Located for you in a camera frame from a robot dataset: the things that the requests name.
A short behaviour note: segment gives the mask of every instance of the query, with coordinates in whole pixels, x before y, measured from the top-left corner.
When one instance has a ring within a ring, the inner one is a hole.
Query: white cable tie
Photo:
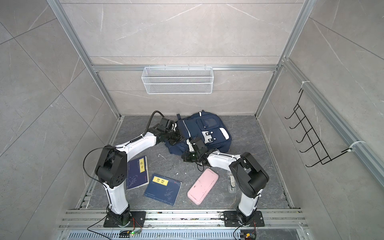
[[[301,87],[300,87],[300,88],[303,88],[304,83],[308,83],[308,82],[310,82],[310,81],[302,81],[302,82],[301,82]]]
[[[352,143],[352,144],[349,146],[349,149],[347,150],[347,152],[352,152],[352,147],[353,147],[353,145],[355,145],[356,143],[359,143],[359,142],[366,143],[365,141],[356,141],[356,142]]]

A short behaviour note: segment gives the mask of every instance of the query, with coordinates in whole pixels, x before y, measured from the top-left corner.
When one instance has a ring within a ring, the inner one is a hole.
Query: blue book
[[[127,163],[127,190],[148,184],[147,157],[129,160]]]
[[[180,188],[180,181],[159,174],[153,174],[144,192],[144,196],[174,206]]]

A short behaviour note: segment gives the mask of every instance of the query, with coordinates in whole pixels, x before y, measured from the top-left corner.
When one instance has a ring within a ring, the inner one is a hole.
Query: white mesh basket
[[[146,67],[141,76],[148,94],[212,93],[211,67]]]

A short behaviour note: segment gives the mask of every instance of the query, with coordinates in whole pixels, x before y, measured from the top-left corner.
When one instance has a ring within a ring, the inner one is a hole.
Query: black wire hook rack
[[[327,163],[331,162],[332,160],[334,160],[334,159],[340,157],[341,155],[350,152],[351,149],[352,149],[351,147],[349,147],[349,148],[347,148],[347,149],[341,151],[341,154],[339,154],[338,156],[336,156],[336,157],[334,157],[334,158],[331,158],[331,157],[330,157],[330,155],[328,154],[327,150],[325,149],[323,143],[321,142],[319,136],[317,135],[316,131],[314,130],[314,128],[313,128],[311,122],[309,121],[309,119],[308,119],[307,116],[305,115],[303,109],[302,109],[302,108],[300,107],[300,105],[299,105],[300,98],[301,98],[301,96],[303,95],[303,89],[302,89],[302,88],[300,89],[299,93],[300,93],[300,97],[299,97],[299,99],[298,99],[298,101],[297,101],[295,107],[293,108],[293,113],[292,113],[292,115],[291,115],[289,118],[286,118],[286,117],[284,117],[284,118],[285,118],[285,119],[290,119],[294,114],[297,116],[297,118],[300,120],[299,123],[296,124],[295,127],[290,127],[290,129],[295,129],[298,125],[301,124],[301,126],[303,127],[303,129],[304,129],[304,131],[305,131],[305,134],[304,134],[303,138],[301,139],[301,141],[297,141],[297,140],[296,140],[296,142],[297,142],[297,143],[301,143],[301,142],[304,140],[305,136],[308,136],[308,139],[309,139],[309,141],[310,141],[310,143],[311,143],[311,145],[312,145],[310,148],[308,148],[308,149],[305,150],[305,151],[301,151],[301,150],[299,150],[299,151],[302,152],[302,153],[304,153],[304,152],[309,151],[311,148],[313,148],[314,151],[315,151],[315,153],[316,153],[316,155],[317,155],[317,157],[318,157],[318,159],[319,159],[319,161],[317,161],[317,162],[314,163],[313,165],[310,165],[310,166],[305,165],[305,166],[306,166],[306,167],[313,167],[313,166],[317,165],[318,163],[321,163],[322,165],[324,165],[324,164],[327,164]],[[302,112],[303,115],[304,115],[304,117],[301,118],[301,119],[300,119],[299,115],[297,114],[297,110],[298,110],[298,109],[300,109],[301,112]],[[303,120],[304,120],[304,119],[306,119],[306,120],[308,121],[309,125],[311,126],[311,128],[309,128],[308,130],[306,130],[306,128],[305,128],[304,125],[303,125]],[[312,142],[310,136],[308,135],[308,133],[309,133],[310,131],[313,131],[314,134],[316,135],[316,137],[317,137],[317,139],[318,139],[317,142],[315,142],[315,143]],[[327,154],[326,157],[324,157],[324,158],[322,158],[322,159],[320,158],[320,156],[319,156],[319,154],[318,154],[318,152],[317,152],[317,150],[316,150],[316,148],[315,148],[315,146],[316,146],[317,144],[321,144],[322,148],[324,149],[325,153]]]

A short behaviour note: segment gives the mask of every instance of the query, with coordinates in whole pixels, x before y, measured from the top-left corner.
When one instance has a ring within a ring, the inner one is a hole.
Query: navy blue backpack
[[[223,121],[216,114],[202,110],[183,119],[178,114],[177,118],[177,129],[183,140],[174,145],[170,145],[169,141],[166,141],[166,146],[171,154],[181,156],[190,149],[188,139],[195,137],[201,138],[208,149],[218,149],[220,152],[229,151],[232,137]]]

